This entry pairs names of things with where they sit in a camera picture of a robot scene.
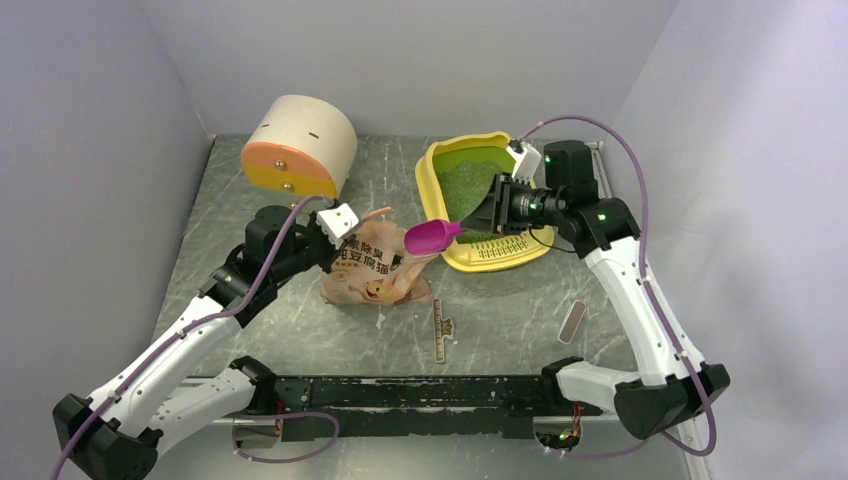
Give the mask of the yellow green litter box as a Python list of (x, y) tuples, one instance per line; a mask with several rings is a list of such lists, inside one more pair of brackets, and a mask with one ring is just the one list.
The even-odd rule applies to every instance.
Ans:
[[(501, 131), (465, 135), (432, 143), (415, 166), (425, 217), (461, 220), (484, 199), (495, 174), (513, 170), (507, 153), (510, 136)], [(445, 262), (464, 273), (505, 270), (536, 260), (550, 250), (550, 227), (511, 236), (468, 232), (442, 253)]]

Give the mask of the magenta plastic scoop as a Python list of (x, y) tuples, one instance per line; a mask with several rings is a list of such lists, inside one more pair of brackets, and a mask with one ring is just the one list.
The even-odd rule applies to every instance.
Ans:
[(404, 236), (404, 248), (416, 256), (444, 251), (464, 232), (459, 222), (433, 219), (410, 228)]

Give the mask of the pink cat litter bag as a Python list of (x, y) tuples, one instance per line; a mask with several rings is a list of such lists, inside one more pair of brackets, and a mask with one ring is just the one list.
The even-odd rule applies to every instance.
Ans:
[(331, 271), (321, 275), (321, 297), (328, 304), (395, 306), (432, 296), (424, 268), (437, 254), (412, 255), (404, 247), (407, 230), (389, 221), (389, 206), (365, 215)]

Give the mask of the white orange cylindrical bin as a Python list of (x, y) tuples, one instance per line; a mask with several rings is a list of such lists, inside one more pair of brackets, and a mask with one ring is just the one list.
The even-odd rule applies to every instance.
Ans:
[(269, 107), (241, 150), (247, 180), (277, 194), (336, 198), (358, 148), (352, 122), (318, 98), (283, 95)]

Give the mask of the torn bag top strip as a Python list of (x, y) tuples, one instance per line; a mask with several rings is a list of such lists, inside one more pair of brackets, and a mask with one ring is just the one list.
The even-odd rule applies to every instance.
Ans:
[(434, 360), (437, 364), (443, 364), (446, 360), (445, 341), (454, 338), (455, 324), (452, 318), (443, 315), (443, 307), (440, 299), (434, 298), (432, 307)]

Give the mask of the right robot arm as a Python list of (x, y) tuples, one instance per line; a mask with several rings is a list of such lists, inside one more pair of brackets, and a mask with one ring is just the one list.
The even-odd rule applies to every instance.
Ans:
[(550, 413), (575, 403), (614, 413), (639, 440), (706, 413), (730, 385), (722, 364), (709, 364), (670, 311), (645, 258), (647, 224), (619, 198), (602, 198), (592, 155), (579, 141), (538, 151), (512, 139), (514, 166), (494, 176), (461, 225), (492, 234), (556, 229), (598, 279), (623, 325), (637, 369), (626, 372), (576, 357), (547, 366), (539, 391)]

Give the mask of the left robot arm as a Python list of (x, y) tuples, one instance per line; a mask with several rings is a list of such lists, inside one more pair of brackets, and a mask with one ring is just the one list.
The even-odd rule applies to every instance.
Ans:
[(242, 332), (293, 277), (328, 269), (360, 219), (349, 205), (315, 195), (294, 207), (267, 206), (177, 320), (138, 358), (90, 394), (53, 409), (61, 453), (91, 479), (142, 479), (158, 458), (224, 418), (282, 420), (277, 375), (243, 356), (217, 376), (180, 391), (194, 368)]

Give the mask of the small white grey clip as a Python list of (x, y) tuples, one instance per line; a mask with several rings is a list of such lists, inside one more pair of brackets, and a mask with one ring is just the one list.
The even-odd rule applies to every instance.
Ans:
[(582, 301), (574, 301), (567, 311), (558, 331), (556, 341), (563, 345), (570, 344), (587, 311), (587, 305)]

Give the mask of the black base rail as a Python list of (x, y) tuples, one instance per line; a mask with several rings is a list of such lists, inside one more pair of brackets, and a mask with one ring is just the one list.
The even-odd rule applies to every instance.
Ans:
[(566, 425), (573, 415), (601, 415), (596, 406), (565, 399), (543, 375), (280, 376), (243, 356), (230, 368), (256, 386), (245, 411), (294, 413), (282, 422), (285, 442), (340, 437), (498, 434), (532, 439), (543, 423)]

